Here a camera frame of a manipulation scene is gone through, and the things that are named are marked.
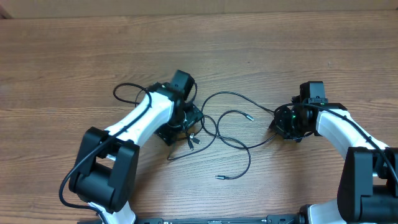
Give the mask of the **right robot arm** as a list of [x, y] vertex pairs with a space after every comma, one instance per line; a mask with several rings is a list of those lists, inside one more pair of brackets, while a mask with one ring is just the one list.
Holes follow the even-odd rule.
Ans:
[[274, 111], [270, 128], [285, 140], [327, 139], [345, 163], [337, 196], [304, 205], [295, 223], [397, 223], [397, 148], [372, 137], [341, 103], [331, 103], [322, 81], [300, 85], [291, 103]]

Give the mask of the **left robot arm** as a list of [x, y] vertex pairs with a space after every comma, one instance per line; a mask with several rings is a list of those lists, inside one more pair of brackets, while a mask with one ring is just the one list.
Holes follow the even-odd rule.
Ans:
[[96, 212], [97, 223], [134, 223], [129, 206], [136, 178], [140, 148], [153, 135], [167, 145], [203, 118], [188, 99], [197, 84], [178, 70], [170, 82], [143, 88], [144, 98], [122, 120], [101, 130], [91, 127], [81, 140], [72, 170], [61, 186], [85, 202], [83, 209]]

